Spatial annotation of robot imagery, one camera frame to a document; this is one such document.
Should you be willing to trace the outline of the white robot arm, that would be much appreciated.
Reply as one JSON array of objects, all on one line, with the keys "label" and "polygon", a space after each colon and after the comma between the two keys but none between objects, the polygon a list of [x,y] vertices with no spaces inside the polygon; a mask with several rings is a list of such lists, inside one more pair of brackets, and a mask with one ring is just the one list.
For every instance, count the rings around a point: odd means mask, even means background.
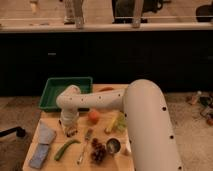
[{"label": "white robot arm", "polygon": [[79,108],[117,109],[125,114],[135,171],[184,171],[164,95],[154,82],[135,80],[126,88],[81,94],[69,86],[57,98],[61,123]]}]

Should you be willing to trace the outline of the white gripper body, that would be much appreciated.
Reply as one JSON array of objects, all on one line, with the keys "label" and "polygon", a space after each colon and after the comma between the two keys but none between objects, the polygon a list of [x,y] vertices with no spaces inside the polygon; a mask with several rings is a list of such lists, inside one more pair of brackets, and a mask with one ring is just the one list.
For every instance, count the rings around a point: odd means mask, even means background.
[{"label": "white gripper body", "polygon": [[60,121],[66,127],[74,126],[79,118],[78,111],[62,110]]}]

